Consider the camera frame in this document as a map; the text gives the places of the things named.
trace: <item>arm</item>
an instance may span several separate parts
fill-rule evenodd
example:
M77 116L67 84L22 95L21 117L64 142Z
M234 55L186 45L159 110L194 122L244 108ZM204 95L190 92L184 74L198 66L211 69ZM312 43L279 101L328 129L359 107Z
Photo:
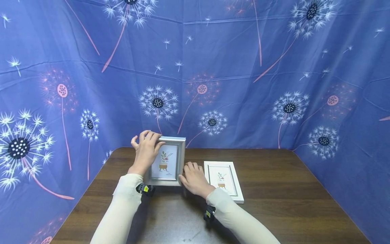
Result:
M215 218L230 229L240 243L280 244L262 223L239 207L222 189L215 189L206 201L215 207Z
M127 174L120 178L110 206L92 237L91 244L125 244L134 214L141 204L135 188L142 176Z

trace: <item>left hand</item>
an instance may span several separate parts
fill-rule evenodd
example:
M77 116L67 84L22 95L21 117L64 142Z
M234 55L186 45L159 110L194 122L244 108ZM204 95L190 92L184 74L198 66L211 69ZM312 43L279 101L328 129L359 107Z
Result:
M138 136L131 139L131 145L135 148L135 160L133 166L129 168L128 174L139 174L143 176L147 169L153 164L157 157L158 150L165 142L158 142L161 134L145 130L140 133L139 143L135 140Z

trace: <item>potted plant drawing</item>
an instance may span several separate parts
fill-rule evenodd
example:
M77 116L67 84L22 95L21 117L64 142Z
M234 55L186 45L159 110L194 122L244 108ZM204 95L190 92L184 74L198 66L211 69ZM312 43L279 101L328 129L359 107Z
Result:
M167 170L167 168L168 168L168 160L169 160L169 156L172 155L172 154L173 153L167 154L165 151L163 151L161 153L160 165L159 165L160 171L161 170L165 170L166 172L168 172L168 170Z
M218 173L218 187L219 188L225 188L225 176L226 174L221 174L221 173Z

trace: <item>gray picture frame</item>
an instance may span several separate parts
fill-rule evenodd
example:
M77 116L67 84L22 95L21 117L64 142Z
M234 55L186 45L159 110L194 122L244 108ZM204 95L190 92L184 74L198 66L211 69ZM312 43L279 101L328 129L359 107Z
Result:
M183 174L186 138L162 136L158 141L165 142L165 145L177 146L175 179L154 178L152 177L152 168L150 167L145 173L144 182L147 185L181 186L179 175Z

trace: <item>picture frame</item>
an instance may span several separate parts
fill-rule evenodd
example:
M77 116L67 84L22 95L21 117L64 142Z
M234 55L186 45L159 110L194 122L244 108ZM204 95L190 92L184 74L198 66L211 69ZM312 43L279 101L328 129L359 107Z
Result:
M232 197L235 203L244 203L244 196L233 162L205 161L204 176L210 185L221 188Z
M146 171L144 182L147 185L181 186L179 175L183 174L186 138L162 136L160 141L165 144Z

